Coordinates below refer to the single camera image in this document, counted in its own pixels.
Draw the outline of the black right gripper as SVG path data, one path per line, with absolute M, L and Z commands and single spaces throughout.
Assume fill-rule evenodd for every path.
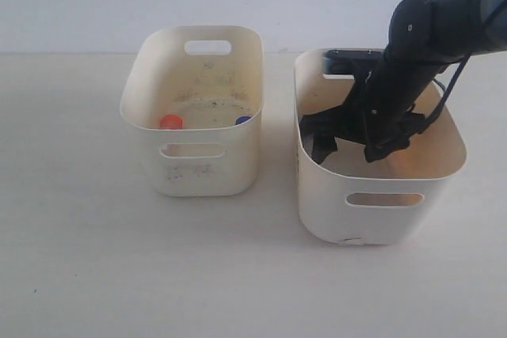
M 341 104 L 302 116 L 299 130 L 313 138 L 312 160 L 321 165 L 337 152 L 336 139 L 363 145 L 367 163 L 409 148 L 411 137 L 425 131 L 442 112 L 444 101 L 428 116 L 414 107 L 446 68 L 382 56 L 369 74 L 353 76 L 353 86 Z

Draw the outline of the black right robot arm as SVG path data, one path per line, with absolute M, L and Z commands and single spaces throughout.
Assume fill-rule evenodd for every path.
M 418 97 L 451 65 L 506 49 L 506 0 L 402 0 L 391 16 L 382 51 L 330 49 L 322 71 L 349 74 L 353 85 L 341 104 L 299 120 L 311 158 L 324 162 L 337 141 L 362 145 L 367 162 L 404 150 L 442 113 L 415 111 Z

